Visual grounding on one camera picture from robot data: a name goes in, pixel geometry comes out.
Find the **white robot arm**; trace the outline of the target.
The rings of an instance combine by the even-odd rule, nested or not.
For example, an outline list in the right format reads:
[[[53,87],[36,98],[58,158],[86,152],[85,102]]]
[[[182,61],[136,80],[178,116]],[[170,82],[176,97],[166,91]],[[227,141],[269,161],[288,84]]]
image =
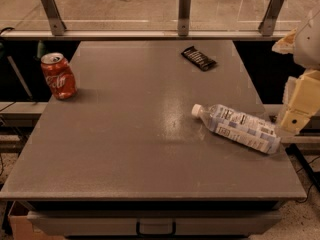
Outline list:
[[[298,78],[288,78],[276,119],[279,136],[297,135],[320,110],[320,5],[277,41],[272,50],[291,53],[294,62],[305,69]]]

